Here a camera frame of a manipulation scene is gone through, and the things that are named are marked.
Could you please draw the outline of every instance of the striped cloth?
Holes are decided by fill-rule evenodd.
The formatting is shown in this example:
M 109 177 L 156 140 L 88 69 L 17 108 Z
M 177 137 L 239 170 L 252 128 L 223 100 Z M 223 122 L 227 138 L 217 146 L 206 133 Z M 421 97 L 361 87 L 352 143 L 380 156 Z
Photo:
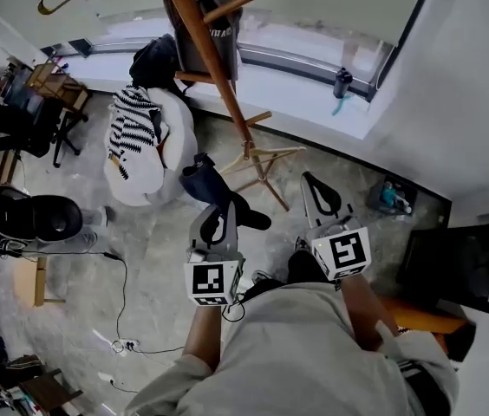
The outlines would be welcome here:
M 167 136 L 169 128 L 161 121 L 160 108 L 150 101 L 144 88 L 127 85 L 114 94 L 114 106 L 116 116 L 110 125 L 108 157 L 119 160 L 123 179 L 139 179 L 145 176 L 141 170 L 147 166 L 147 156 L 151 151 L 158 154 L 152 148 Z

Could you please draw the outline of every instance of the black shoe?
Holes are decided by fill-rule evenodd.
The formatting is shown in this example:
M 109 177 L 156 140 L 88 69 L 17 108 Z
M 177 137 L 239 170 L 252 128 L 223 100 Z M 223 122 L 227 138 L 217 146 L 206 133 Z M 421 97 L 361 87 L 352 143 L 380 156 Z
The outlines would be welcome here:
M 295 252 L 297 251 L 310 251 L 310 245 L 300 236 L 297 237 L 295 242 Z
M 252 273 L 252 283 L 254 283 L 255 285 L 258 283 L 258 282 L 261 282 L 261 281 L 264 281 L 264 280 L 267 280 L 267 279 L 273 279 L 273 277 L 271 277 L 268 273 L 266 273 L 265 271 L 261 271 L 261 270 L 256 270 Z

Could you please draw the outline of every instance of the person's arm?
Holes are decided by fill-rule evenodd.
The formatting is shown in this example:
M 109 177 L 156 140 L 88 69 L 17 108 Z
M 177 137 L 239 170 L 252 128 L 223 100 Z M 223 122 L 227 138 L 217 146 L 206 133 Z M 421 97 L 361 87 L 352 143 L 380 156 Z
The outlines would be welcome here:
M 192 354 L 215 371 L 221 354 L 221 307 L 197 307 L 183 354 Z
M 212 375 L 220 351 L 221 308 L 197 307 L 182 356 L 134 397 L 123 416 L 175 414 L 189 390 Z
M 345 277 L 341 291 L 356 342 L 364 350 L 385 354 L 390 362 L 396 364 L 408 384 L 411 413 L 451 414 L 458 397 L 459 382 L 451 362 L 434 336 L 421 331 L 399 335 L 394 317 L 362 275 Z M 379 321 L 390 330 L 385 341 L 375 327 Z
M 394 317 L 385 309 L 362 274 L 345 277 L 341 281 L 341 292 L 356 343 L 362 349 L 376 351 L 380 347 L 382 339 L 375 329 L 378 321 L 382 321 L 394 336 L 399 334 Z

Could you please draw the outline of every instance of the black bag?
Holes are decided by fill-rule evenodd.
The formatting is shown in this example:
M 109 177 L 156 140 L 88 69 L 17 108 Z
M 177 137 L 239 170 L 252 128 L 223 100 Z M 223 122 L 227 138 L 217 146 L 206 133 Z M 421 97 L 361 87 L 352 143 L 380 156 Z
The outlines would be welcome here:
M 164 34 L 137 51 L 129 74 L 136 87 L 167 89 L 182 99 L 183 93 L 173 81 L 175 71 L 178 70 L 179 59 L 175 41 L 169 34 Z

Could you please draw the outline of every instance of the black strap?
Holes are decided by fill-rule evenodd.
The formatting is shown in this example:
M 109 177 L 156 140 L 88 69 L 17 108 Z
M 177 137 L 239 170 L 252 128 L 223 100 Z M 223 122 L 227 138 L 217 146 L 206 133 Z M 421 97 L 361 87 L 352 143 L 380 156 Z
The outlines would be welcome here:
M 406 362 L 400 365 L 403 377 L 416 394 L 426 416 L 448 416 L 451 414 L 449 399 L 434 377 L 420 364 Z

